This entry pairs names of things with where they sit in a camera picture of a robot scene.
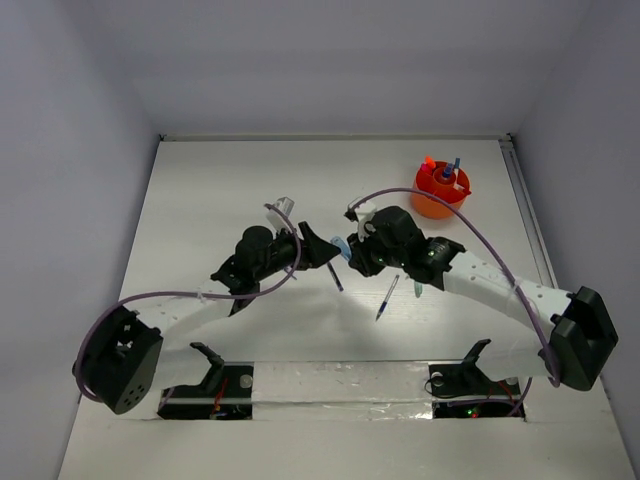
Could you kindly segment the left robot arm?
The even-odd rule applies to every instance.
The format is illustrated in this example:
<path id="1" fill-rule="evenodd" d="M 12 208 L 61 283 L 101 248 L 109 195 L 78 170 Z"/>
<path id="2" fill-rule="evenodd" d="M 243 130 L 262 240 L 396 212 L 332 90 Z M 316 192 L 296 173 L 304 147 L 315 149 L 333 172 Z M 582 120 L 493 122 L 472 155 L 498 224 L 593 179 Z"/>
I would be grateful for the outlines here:
<path id="1" fill-rule="evenodd" d="M 289 281 L 295 272 L 322 268 L 339 254 L 305 222 L 296 228 L 247 228 L 234 253 L 196 291 L 148 292 L 109 307 L 89 329 L 72 368 L 81 394 L 121 415 L 154 390 L 185 384 L 201 395 L 215 392 L 222 358 L 194 341 L 190 349 L 207 361 L 187 369 L 188 350 L 178 340 L 269 294 L 261 287 L 269 277 L 282 273 Z"/>

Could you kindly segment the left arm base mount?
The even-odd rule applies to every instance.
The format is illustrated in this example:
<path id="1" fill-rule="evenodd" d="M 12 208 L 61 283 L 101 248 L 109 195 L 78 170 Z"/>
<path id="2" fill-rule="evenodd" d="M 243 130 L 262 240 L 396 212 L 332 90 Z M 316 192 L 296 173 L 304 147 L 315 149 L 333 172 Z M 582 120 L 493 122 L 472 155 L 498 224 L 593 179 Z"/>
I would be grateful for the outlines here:
<path id="1" fill-rule="evenodd" d="M 202 342 L 192 342 L 209 362 L 196 385 L 177 385 L 162 391 L 157 415 L 163 420 L 251 420 L 253 363 L 226 363 Z"/>

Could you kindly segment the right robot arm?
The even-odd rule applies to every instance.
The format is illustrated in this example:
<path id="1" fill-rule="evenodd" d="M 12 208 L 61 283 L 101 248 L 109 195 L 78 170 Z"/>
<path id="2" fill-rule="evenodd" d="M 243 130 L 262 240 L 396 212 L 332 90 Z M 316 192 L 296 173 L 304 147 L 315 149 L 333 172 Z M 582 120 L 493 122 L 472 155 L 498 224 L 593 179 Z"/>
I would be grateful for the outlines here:
<path id="1" fill-rule="evenodd" d="M 363 276 L 399 268 L 419 285 L 473 300 L 534 331 L 535 340 L 504 352 L 477 341 L 460 364 L 468 390 L 482 392 L 512 377 L 546 377 L 577 391 L 594 386 L 618 343 L 598 292 L 581 287 L 572 293 L 516 277 L 457 242 L 425 236 L 398 206 L 377 209 L 365 202 L 345 216 L 357 225 L 347 239 L 349 265 Z"/>

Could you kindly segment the blue ballpoint pen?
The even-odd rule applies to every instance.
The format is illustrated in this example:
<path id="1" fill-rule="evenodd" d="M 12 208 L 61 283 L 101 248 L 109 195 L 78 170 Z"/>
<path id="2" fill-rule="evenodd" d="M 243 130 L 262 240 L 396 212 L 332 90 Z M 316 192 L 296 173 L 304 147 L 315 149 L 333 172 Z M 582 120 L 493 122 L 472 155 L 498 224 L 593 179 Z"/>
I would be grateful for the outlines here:
<path id="1" fill-rule="evenodd" d="M 392 280 L 392 282 L 391 282 L 391 284 L 390 284 L 390 286 L 389 286 L 389 288 L 388 288 L 388 290 L 387 290 L 386 294 L 385 294 L 384 299 L 382 300 L 382 302 L 381 302 L 381 304 L 380 304 L 380 306 L 379 306 L 379 308 L 378 308 L 378 310 L 377 310 L 377 312 L 376 312 L 376 316 L 375 316 L 375 321 L 376 321 L 376 322 L 377 322 L 377 321 L 379 321 L 379 319 L 380 319 L 380 318 L 382 317 L 382 315 L 384 314 L 385 309 L 386 309 L 386 307 L 388 306 L 389 301 L 390 301 L 390 299 L 391 299 L 391 297 L 392 297 L 392 295 L 393 295 L 393 293 L 394 293 L 394 291 L 395 291 L 395 289 L 396 289 L 396 287 L 397 287 L 397 284 L 398 284 L 398 282 L 399 282 L 399 279 L 400 279 L 400 275 L 399 275 L 399 274 L 396 274 L 396 275 L 394 276 L 394 278 L 393 278 L 393 280 Z"/>

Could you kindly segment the silver taped front rail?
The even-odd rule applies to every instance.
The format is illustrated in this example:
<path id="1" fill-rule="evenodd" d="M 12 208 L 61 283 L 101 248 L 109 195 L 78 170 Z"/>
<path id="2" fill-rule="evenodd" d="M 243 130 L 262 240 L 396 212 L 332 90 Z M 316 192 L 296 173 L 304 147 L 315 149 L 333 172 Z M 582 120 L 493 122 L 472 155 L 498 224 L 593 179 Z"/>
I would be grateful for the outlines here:
<path id="1" fill-rule="evenodd" d="M 430 420 L 418 361 L 260 362 L 254 367 L 252 417 L 260 421 Z"/>

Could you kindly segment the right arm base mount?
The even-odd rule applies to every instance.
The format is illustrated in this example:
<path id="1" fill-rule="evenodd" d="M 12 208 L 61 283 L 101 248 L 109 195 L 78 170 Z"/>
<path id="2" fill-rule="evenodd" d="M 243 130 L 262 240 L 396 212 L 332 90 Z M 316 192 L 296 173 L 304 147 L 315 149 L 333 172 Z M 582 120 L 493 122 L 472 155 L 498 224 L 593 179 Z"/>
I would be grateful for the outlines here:
<path id="1" fill-rule="evenodd" d="M 490 380 L 477 366 L 480 354 L 490 344 L 480 340 L 458 363 L 429 365 L 424 390 L 432 399 L 436 419 L 524 418 L 518 382 Z"/>

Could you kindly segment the orange round pen holder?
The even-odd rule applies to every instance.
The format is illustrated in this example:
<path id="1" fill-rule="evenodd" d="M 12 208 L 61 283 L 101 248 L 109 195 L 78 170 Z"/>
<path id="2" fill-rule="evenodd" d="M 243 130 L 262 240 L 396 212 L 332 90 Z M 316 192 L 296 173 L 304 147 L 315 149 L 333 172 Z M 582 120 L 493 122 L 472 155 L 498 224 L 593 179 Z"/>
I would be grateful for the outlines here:
<path id="1" fill-rule="evenodd" d="M 460 168 L 459 175 L 454 172 L 454 162 L 435 160 L 436 166 L 430 168 L 429 173 L 422 172 L 420 167 L 416 173 L 413 188 L 432 197 L 425 197 L 417 193 L 410 194 L 410 202 L 414 211 L 423 217 L 433 220 L 449 218 L 453 212 L 443 205 L 439 200 L 450 204 L 454 209 L 459 209 L 469 195 L 456 191 L 453 188 L 455 183 L 468 187 L 471 191 L 471 184 L 467 174 Z M 445 179 L 442 174 L 446 167 L 452 169 L 451 176 Z"/>

